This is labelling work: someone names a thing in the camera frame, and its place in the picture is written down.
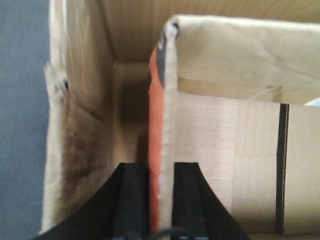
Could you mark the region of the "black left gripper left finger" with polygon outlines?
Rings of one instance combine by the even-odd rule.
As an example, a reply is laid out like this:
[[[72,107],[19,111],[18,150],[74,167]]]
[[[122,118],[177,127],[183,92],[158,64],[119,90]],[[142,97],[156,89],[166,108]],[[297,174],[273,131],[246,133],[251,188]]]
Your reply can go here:
[[[75,213],[38,240],[127,240],[149,231],[149,174],[143,163],[120,163]]]

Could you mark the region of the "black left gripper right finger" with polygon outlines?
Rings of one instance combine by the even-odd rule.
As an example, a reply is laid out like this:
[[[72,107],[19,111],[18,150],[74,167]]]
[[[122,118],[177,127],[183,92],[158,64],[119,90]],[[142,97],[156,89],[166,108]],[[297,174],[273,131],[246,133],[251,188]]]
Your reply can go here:
[[[248,240],[207,183],[198,163],[174,164],[172,226],[195,240]]]

